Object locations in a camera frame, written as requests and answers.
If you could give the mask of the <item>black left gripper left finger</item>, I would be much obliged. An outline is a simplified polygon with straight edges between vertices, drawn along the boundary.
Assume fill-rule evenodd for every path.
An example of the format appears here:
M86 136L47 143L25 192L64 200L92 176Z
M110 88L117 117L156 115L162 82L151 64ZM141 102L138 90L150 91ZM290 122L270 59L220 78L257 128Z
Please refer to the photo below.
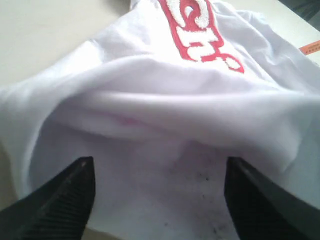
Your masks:
M1 210L2 240L80 240L96 195L94 159L80 157L27 197Z

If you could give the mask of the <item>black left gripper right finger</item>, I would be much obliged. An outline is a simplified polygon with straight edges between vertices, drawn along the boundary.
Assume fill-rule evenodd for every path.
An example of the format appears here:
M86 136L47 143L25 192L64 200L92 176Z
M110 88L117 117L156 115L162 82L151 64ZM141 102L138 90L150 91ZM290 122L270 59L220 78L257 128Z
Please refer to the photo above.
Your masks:
M318 240L320 211L240 157L226 163L224 198L241 240Z

